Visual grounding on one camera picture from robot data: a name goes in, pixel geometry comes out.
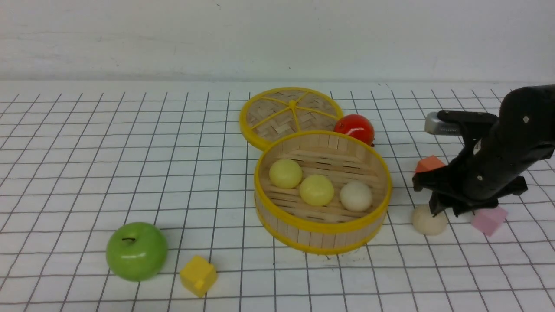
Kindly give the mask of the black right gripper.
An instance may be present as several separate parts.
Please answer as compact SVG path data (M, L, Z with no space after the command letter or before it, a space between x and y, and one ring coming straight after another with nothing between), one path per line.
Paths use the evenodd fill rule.
M495 208L499 198L521 195L528 189L522 172L553 155L554 85L510 91L496 116L498 121L481 136L462 136L464 147L448 165L413 176L415 191L432 192L434 217L447 208L454 216Z

